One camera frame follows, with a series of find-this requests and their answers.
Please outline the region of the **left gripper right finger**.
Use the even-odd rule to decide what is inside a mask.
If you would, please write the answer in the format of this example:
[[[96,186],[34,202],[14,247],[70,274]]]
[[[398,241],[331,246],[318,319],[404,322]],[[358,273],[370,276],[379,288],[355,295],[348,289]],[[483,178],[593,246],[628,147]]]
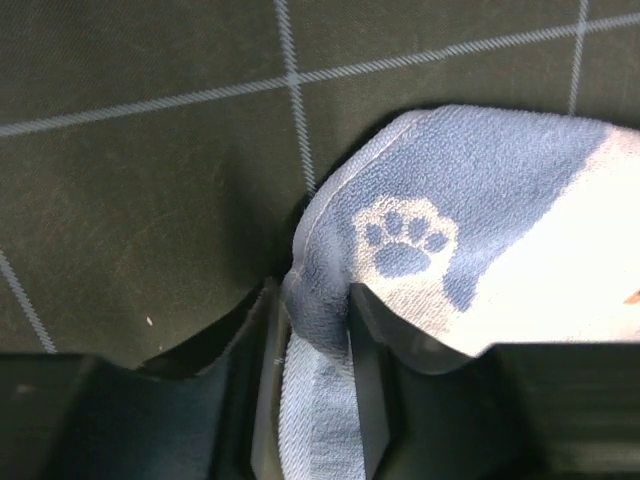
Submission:
[[[468,357],[350,288],[369,479],[635,479],[639,348],[497,344]]]

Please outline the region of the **light blue towel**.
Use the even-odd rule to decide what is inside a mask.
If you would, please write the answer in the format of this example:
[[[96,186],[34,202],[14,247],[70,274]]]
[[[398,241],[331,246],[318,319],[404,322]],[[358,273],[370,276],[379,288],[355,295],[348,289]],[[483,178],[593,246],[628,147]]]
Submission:
[[[472,357],[495,343],[637,341],[639,134],[475,106],[403,114],[318,190],[292,257],[283,473],[361,479],[350,285]]]

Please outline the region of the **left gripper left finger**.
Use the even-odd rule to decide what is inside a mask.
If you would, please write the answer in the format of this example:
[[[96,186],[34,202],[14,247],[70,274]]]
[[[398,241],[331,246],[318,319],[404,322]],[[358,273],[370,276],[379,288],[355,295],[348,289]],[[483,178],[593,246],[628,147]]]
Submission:
[[[93,355],[1,358],[5,479],[279,479],[279,286],[131,370]]]

